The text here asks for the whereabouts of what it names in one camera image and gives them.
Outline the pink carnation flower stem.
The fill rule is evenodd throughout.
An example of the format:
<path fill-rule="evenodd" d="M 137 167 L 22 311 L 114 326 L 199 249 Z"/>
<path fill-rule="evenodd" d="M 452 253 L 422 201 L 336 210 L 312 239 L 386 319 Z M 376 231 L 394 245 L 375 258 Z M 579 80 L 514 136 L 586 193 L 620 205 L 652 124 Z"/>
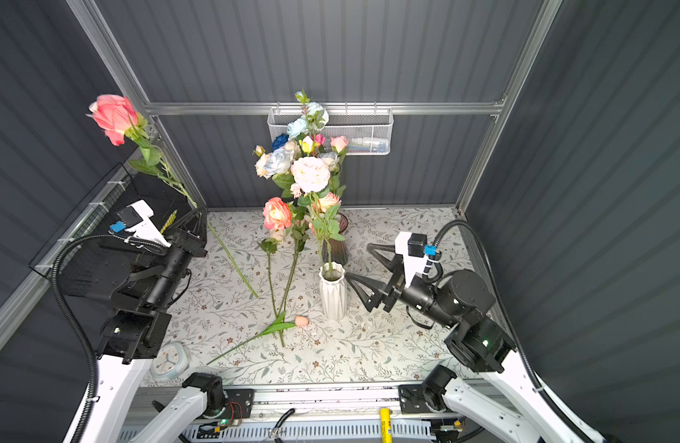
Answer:
<path fill-rule="evenodd" d="M 301 156 L 294 160 L 290 168 L 294 179 L 291 191 L 299 206 L 307 209 L 310 218 L 309 193 L 319 193 L 321 198 L 328 193 L 333 193 L 339 199 L 341 198 L 334 192 L 337 176 L 332 172 L 330 162 L 321 158 L 319 149 L 313 147 L 313 138 L 305 136 L 305 138 L 299 140 L 299 146 Z"/>

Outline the peach spray rose stem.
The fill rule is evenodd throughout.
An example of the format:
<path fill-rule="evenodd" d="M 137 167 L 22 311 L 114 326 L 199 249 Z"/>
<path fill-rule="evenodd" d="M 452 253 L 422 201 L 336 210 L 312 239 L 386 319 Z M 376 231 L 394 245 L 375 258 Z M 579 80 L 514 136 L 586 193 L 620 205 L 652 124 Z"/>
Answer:
<path fill-rule="evenodd" d="M 320 197 L 319 193 L 309 193 L 310 197 L 310 221 L 313 232 L 319 243 L 319 253 L 323 262 L 321 276 L 328 281 L 336 281 L 340 278 L 335 271 L 332 261 L 331 241 L 345 241 L 345 237 L 340 234 L 340 223 L 336 219 L 341 207 L 341 199 L 333 193 L 328 193 L 325 197 Z"/>

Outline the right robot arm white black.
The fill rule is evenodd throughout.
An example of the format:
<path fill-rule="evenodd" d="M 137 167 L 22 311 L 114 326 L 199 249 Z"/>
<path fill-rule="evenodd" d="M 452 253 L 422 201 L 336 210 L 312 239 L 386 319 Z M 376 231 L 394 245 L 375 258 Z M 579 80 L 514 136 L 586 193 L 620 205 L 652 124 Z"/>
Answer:
<path fill-rule="evenodd" d="M 489 317 L 497 299 L 474 271 L 458 269 L 436 284 L 422 278 L 430 263 L 423 236 L 402 233 L 395 245 L 367 247 L 391 273 L 381 282 L 354 273 L 345 278 L 367 311 L 409 311 L 448 330 L 444 343 L 465 368 L 506 398 L 500 404 L 470 387 L 452 369 L 437 365 L 422 383 L 424 403 L 437 413 L 452 411 L 475 421 L 504 442 L 612 442 L 579 418 L 533 371 L 517 342 Z"/>

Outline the white green peony stem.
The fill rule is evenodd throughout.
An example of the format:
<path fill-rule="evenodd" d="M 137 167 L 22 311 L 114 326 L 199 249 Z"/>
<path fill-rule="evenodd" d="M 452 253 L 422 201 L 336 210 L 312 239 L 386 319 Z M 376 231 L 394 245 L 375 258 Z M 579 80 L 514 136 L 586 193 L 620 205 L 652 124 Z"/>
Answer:
<path fill-rule="evenodd" d="M 300 140 L 305 136 L 314 138 L 326 127 L 330 116 L 319 103 L 312 101 L 304 90 L 295 93 L 301 106 L 301 115 L 286 126 L 286 134 L 290 140 Z"/>

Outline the yellow tool at front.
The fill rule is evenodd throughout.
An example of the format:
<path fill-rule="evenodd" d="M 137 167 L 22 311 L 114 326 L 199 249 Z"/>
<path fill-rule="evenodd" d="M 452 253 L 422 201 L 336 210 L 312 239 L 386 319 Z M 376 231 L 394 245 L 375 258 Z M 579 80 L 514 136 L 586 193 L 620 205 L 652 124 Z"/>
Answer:
<path fill-rule="evenodd" d="M 382 434 L 382 443 L 393 442 L 391 411 L 388 408 L 380 409 L 380 433 Z"/>

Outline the deep pink rose stem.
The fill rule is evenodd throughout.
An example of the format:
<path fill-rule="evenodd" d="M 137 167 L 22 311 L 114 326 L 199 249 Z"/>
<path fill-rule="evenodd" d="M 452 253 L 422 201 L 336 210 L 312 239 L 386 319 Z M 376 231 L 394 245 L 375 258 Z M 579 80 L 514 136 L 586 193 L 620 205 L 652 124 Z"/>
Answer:
<path fill-rule="evenodd" d="M 129 98 L 114 94 L 99 95 L 90 104 L 88 117 L 96 122 L 114 146 L 124 145 L 126 140 L 138 145 L 142 158 L 129 161 L 134 170 L 160 179 L 184 196 L 194 210 L 199 208 L 163 150 L 155 144 L 148 131 L 148 121 L 135 109 Z"/>

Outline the white peony flower stem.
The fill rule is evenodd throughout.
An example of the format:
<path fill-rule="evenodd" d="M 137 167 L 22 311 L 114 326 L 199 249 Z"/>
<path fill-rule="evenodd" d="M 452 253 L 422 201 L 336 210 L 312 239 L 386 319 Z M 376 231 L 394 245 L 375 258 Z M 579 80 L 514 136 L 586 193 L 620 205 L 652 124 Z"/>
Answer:
<path fill-rule="evenodd" d="M 257 145 L 254 149 L 254 154 L 258 157 L 255 164 L 255 171 L 259 177 L 268 179 L 271 173 L 266 169 L 269 160 L 269 155 L 266 153 L 264 147 Z"/>

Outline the coral red rose stem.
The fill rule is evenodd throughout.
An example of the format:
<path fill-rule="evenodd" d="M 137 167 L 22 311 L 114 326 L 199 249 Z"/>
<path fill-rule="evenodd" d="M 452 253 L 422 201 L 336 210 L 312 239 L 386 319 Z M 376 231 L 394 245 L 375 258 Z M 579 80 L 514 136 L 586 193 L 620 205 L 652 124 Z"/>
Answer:
<path fill-rule="evenodd" d="M 286 241 L 293 243 L 292 262 L 283 298 L 278 306 L 273 302 L 273 309 L 279 314 L 286 311 L 288 296 L 297 271 L 299 255 L 304 250 L 308 240 L 307 209 L 297 206 L 293 202 L 285 202 L 281 198 L 271 198 L 265 203 L 262 214 L 263 225 L 269 231 L 269 238 L 263 240 L 260 247 L 267 254 L 269 261 L 271 255 L 277 252 L 280 245 Z"/>

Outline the bundle of artificial flowers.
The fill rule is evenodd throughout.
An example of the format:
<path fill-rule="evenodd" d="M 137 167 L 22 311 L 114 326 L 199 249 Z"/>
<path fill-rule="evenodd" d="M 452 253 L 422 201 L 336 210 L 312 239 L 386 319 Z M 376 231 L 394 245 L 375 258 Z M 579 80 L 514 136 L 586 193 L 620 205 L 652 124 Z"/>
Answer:
<path fill-rule="evenodd" d="M 277 230 L 271 230 L 270 236 L 259 243 L 260 249 L 266 254 L 267 258 L 267 276 L 271 294 L 271 308 L 273 309 L 274 318 L 276 318 L 276 316 L 282 311 L 286 312 L 288 299 L 288 289 L 285 289 L 283 298 L 279 303 L 276 303 L 273 283 L 273 269 L 271 268 L 273 265 L 273 255 L 277 252 L 279 245 L 284 243 L 284 238 L 286 238 L 286 229 L 281 228 Z"/>

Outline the white ribbed ceramic vase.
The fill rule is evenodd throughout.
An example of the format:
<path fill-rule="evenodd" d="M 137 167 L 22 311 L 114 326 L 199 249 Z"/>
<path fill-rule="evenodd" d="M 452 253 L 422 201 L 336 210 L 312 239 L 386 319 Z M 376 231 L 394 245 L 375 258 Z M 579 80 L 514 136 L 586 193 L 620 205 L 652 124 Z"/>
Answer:
<path fill-rule="evenodd" d="M 339 321 L 347 311 L 345 269 L 336 262 L 325 263 L 320 271 L 320 292 L 323 314 Z"/>

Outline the light pink rose stem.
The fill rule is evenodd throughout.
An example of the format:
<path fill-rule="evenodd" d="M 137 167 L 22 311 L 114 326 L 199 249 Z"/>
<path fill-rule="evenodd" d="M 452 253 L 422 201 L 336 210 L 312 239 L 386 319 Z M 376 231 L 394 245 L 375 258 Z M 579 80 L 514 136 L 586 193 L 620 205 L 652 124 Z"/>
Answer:
<path fill-rule="evenodd" d="M 343 154 L 347 146 L 348 140 L 345 136 L 331 138 L 331 147 L 338 155 Z"/>

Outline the floral patterned table mat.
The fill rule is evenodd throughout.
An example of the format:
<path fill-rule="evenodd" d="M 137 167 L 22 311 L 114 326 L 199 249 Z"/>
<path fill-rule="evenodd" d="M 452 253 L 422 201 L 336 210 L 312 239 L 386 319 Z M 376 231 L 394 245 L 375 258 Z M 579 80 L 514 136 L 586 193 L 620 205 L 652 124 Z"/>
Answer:
<path fill-rule="evenodd" d="M 315 241 L 299 256 L 286 308 L 286 321 L 305 316 L 310 324 L 261 337 L 207 365 L 274 320 L 267 258 L 259 247 L 268 234 L 262 215 L 216 212 L 210 220 L 208 256 L 192 262 L 186 294 L 173 306 L 165 336 L 184 345 L 191 371 L 216 373 L 229 385 L 283 385 L 411 381 L 434 365 L 454 365 L 443 343 L 445 330 L 402 305 L 369 313 L 349 293 L 345 317 L 325 317 Z M 273 255 L 276 303 L 283 298 L 292 255 L 290 243 Z"/>

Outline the pale blue white rose stem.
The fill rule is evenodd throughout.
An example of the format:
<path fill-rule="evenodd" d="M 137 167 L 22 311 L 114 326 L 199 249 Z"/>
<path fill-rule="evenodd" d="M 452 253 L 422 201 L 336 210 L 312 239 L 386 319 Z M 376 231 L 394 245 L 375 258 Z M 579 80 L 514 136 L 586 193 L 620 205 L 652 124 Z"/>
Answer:
<path fill-rule="evenodd" d="M 290 189 L 294 179 L 290 173 L 290 168 L 295 160 L 295 153 L 280 148 L 265 157 L 265 164 L 260 168 L 260 175 L 264 178 L 271 178 L 275 184 L 283 189 Z"/>

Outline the pink tulip stem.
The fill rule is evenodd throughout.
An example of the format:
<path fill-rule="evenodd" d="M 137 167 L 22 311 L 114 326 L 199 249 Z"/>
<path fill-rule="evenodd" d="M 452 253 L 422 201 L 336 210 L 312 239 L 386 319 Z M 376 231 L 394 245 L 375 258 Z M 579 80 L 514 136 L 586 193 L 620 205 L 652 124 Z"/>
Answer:
<path fill-rule="evenodd" d="M 221 353 L 219 356 L 212 358 L 212 360 L 210 360 L 207 363 L 207 365 L 211 365 L 211 364 L 215 363 L 216 361 L 227 356 L 227 354 L 232 354 L 233 352 L 236 352 L 236 350 L 238 350 L 239 348 L 242 348 L 243 346 L 251 343 L 252 341 L 254 341 L 256 339 L 260 339 L 261 337 L 264 337 L 264 336 L 267 336 L 267 335 L 273 335 L 275 333 L 281 333 L 281 332 L 284 332 L 285 330 L 290 330 L 290 329 L 293 329 L 293 328 L 305 328 L 309 324 L 310 324 L 310 320 L 305 316 L 295 316 L 292 321 L 286 321 L 286 312 L 282 311 L 281 313 L 279 313 L 276 316 L 276 318 L 273 320 L 273 322 L 269 326 L 267 326 L 264 330 L 253 335 L 249 339 L 242 341 L 241 343 L 236 344 L 232 348 Z"/>

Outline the magenta rose stem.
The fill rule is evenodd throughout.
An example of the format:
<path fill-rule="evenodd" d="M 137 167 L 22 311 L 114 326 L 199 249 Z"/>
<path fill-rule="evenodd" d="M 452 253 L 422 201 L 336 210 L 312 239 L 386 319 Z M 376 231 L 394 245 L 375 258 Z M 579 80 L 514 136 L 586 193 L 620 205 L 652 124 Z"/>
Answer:
<path fill-rule="evenodd" d="M 321 148 L 325 143 L 325 136 L 323 134 L 316 134 L 313 138 L 313 147 Z"/>

